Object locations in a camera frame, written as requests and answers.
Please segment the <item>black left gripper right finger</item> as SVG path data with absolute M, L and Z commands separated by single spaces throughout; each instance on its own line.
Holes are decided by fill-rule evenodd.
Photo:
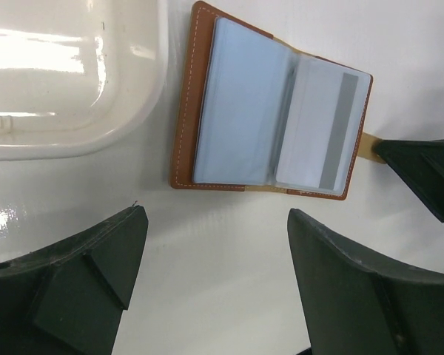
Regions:
M 309 354 L 444 354 L 444 273 L 390 258 L 292 209 Z

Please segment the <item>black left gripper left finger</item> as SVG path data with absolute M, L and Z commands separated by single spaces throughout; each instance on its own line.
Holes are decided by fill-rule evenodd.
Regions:
M 134 205 L 0 263 L 0 354 L 111 354 L 147 229 Z

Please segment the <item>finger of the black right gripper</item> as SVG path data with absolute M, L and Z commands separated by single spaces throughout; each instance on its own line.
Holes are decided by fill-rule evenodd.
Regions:
M 375 145 L 375 153 L 444 223 L 444 140 L 383 140 Z

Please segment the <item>brown leather card holder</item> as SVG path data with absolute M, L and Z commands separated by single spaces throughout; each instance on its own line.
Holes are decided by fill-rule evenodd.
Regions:
M 371 83 L 343 192 L 275 181 L 302 55 L 347 67 L 297 50 L 204 1 L 193 4 L 169 176 L 173 188 L 346 198 L 355 161 L 373 143 L 363 131 L 374 83 L 367 72 Z

